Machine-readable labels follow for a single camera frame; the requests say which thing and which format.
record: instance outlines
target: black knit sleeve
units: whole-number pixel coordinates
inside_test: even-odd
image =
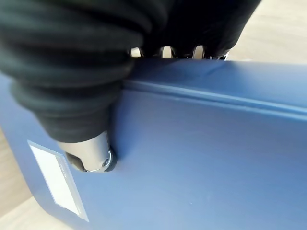
[[[0,1],[0,70],[12,94],[60,142],[107,129],[133,61],[127,51],[167,21],[163,0]]]

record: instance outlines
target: black gloved hand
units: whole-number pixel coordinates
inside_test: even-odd
[[[258,2],[2,0],[0,70],[52,138],[85,141],[108,129],[108,108],[133,67],[128,50],[150,56],[172,46],[184,55],[204,45],[223,54]]]

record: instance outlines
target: blue plastic surface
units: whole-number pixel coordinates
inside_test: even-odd
[[[307,229],[307,66],[140,63],[114,109],[116,168],[71,168],[89,223],[54,204],[27,139],[61,150],[8,82],[0,124],[26,182],[76,230]]]

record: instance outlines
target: light wood surface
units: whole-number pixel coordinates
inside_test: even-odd
[[[45,212],[34,197],[0,218],[2,230],[72,230]]]
[[[31,196],[30,190],[0,129],[0,217]]]
[[[307,0],[263,0],[231,50],[229,60],[306,64],[306,12]],[[0,229],[71,230],[30,196],[0,133],[0,217],[9,212],[0,218]]]

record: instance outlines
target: white label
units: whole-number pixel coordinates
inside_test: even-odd
[[[79,216],[79,210],[65,180],[57,157],[54,154],[32,145],[30,145],[30,148],[37,160],[40,170],[42,171],[54,202]]]

